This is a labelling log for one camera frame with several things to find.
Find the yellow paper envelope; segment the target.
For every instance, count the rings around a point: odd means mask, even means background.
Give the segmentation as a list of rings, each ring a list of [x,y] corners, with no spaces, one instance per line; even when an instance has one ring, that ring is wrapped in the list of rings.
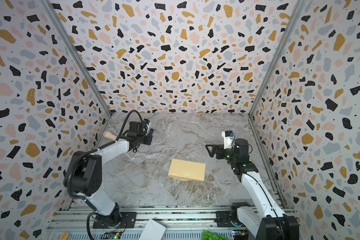
[[[168,176],[180,181],[205,180],[206,164],[172,159]]]

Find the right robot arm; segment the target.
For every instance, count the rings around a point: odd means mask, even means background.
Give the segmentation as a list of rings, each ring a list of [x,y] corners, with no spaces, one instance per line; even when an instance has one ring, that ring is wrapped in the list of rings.
[[[206,145],[211,158],[226,160],[239,182],[249,193],[255,208],[247,202],[233,203],[229,212],[218,212],[219,227],[245,227],[245,240],[298,240],[300,226],[295,216],[289,216],[266,188],[259,170],[250,161],[252,146],[233,135],[224,137],[222,145]]]

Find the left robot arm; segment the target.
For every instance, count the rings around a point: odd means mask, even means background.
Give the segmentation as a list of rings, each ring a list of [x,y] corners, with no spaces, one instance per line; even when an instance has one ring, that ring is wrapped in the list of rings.
[[[150,145],[153,132],[148,119],[133,121],[119,138],[105,132],[104,137],[111,142],[92,151],[77,151],[73,154],[64,186],[71,198],[84,201],[93,210],[96,220],[94,228],[118,228],[128,224],[122,219],[119,205],[102,189],[103,166],[119,155],[137,150],[140,145]]]

